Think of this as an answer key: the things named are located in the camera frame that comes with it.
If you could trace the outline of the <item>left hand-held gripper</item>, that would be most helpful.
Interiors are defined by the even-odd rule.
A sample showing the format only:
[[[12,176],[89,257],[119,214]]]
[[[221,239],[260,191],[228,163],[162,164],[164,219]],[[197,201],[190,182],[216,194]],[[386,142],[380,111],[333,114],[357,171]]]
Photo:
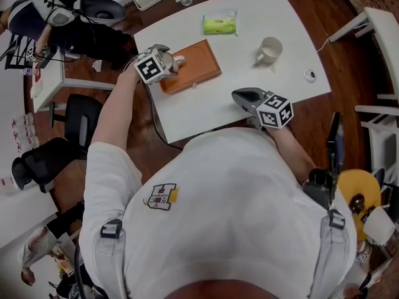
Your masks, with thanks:
[[[163,60],[163,54],[169,50],[170,48],[165,45],[155,44],[138,54],[134,67],[143,83],[157,83],[170,75]]]

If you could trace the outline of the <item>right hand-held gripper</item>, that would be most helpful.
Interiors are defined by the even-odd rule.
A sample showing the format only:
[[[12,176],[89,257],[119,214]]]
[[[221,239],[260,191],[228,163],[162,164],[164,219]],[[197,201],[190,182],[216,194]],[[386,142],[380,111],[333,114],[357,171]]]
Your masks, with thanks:
[[[231,93],[234,102],[251,115],[253,125],[263,128],[281,129],[294,117],[292,103],[272,91],[257,87],[246,87]]]

